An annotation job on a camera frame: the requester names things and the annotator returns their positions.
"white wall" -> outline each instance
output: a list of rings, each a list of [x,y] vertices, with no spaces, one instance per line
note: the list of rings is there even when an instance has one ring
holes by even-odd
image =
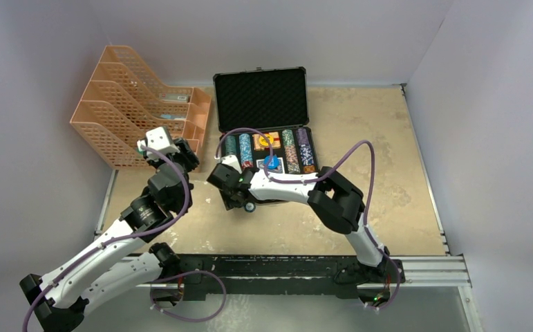
[[[407,99],[487,331],[533,331],[533,0],[456,1]]]
[[[91,0],[160,78],[305,66],[311,84],[407,82],[452,0]]]
[[[68,121],[105,44],[86,0],[0,1],[0,331],[93,233],[111,170]]]

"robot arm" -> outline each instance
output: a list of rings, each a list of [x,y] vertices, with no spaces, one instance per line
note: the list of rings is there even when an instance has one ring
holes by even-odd
[[[320,177],[329,171],[323,167],[318,174],[275,174],[280,180],[304,182]],[[236,156],[219,160],[207,182],[219,188],[226,209],[245,207],[247,204],[264,204],[273,201],[290,201],[309,205],[321,222],[330,230],[345,234],[354,248],[359,263],[372,268],[383,268],[384,245],[377,239],[369,225],[364,225],[362,191],[339,172],[316,183],[277,183],[262,170],[247,168],[240,172]]]
[[[138,284],[164,275],[174,275],[178,257],[165,243],[152,245],[150,252],[130,263],[121,261],[136,249],[152,241],[157,233],[137,237],[173,221],[181,211],[183,192],[192,190],[188,172],[199,160],[182,138],[172,140],[164,127],[148,131],[138,146],[151,147],[174,162],[185,177],[184,188],[179,174],[155,154],[144,155],[157,172],[148,180],[142,194],[133,200],[105,233],[65,264],[45,275],[28,275],[20,281],[27,300],[37,302],[34,313],[46,332],[72,331],[95,308]],[[61,273],[70,269],[62,278]]]

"table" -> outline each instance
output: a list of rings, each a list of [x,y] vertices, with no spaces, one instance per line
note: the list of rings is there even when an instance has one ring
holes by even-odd
[[[213,94],[211,88],[206,92]],[[376,151],[370,224],[393,255],[445,255],[438,218],[400,86],[308,89],[320,165],[334,165],[358,140]],[[255,212],[225,211],[219,192],[205,179],[214,167],[220,132],[211,110],[200,172],[190,174],[193,206],[175,226],[156,237],[176,252],[266,255],[353,255],[343,235],[328,230],[306,205],[258,206]],[[364,193],[370,176],[366,146],[339,171]],[[154,170],[120,170],[109,197],[104,229],[140,195]]]

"floor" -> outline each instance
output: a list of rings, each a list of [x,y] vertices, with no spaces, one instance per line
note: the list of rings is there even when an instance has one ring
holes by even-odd
[[[391,254],[445,255],[400,87],[309,88],[308,102],[308,126],[320,165],[334,165],[358,140],[374,144],[376,180],[369,220]],[[345,237],[328,230],[306,205],[258,206],[253,213],[225,211],[218,190],[205,181],[213,169],[221,134],[216,109],[211,112],[204,161],[200,172],[191,174],[194,204],[156,241],[187,253],[353,255]],[[339,171],[366,192],[370,176],[367,148],[362,146]],[[153,169],[118,172],[104,228],[140,195],[152,174]]]
[[[378,314],[363,309],[359,300],[326,295],[228,295],[217,317],[196,324],[149,310],[148,292],[134,288],[116,297],[86,317],[76,331],[471,331],[457,288],[403,288],[391,307]],[[220,301],[220,295],[208,295],[205,301],[181,302],[170,311],[201,318],[213,313]]]

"case lid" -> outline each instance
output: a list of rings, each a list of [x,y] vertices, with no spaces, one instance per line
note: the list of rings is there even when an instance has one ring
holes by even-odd
[[[215,74],[219,131],[308,124],[306,75],[303,67]]]

